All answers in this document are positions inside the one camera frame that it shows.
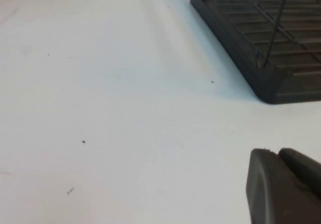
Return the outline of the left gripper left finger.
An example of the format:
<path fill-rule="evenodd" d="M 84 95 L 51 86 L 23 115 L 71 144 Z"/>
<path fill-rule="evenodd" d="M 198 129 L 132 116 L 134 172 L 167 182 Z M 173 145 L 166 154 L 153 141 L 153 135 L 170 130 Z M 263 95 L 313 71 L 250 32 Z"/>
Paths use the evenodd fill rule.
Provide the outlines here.
<path fill-rule="evenodd" d="M 246 195 L 251 223 L 320 223 L 320 198 L 278 153 L 251 151 Z"/>

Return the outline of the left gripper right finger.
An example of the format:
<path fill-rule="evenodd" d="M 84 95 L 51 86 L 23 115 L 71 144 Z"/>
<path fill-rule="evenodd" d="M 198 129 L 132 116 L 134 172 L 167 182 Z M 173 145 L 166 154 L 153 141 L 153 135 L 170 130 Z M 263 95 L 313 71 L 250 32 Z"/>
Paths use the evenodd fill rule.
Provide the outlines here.
<path fill-rule="evenodd" d="M 320 198 L 320 163 L 291 148 L 282 148 L 278 156 L 295 176 Z"/>

